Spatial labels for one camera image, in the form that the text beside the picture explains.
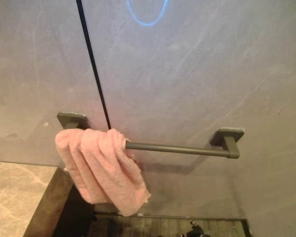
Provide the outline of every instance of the gray wall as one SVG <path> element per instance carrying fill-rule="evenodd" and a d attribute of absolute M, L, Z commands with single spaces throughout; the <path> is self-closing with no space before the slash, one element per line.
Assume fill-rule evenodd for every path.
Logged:
<path fill-rule="evenodd" d="M 130 2 L 146 22 L 163 5 Z M 170 0 L 150 27 L 126 1 L 83 3 L 113 127 L 200 147 L 222 126 L 246 129 L 239 160 L 137 152 L 152 193 L 141 212 L 296 236 L 296 1 Z"/>
<path fill-rule="evenodd" d="M 59 165 L 59 111 L 107 129 L 75 1 L 0 1 L 0 161 Z"/>

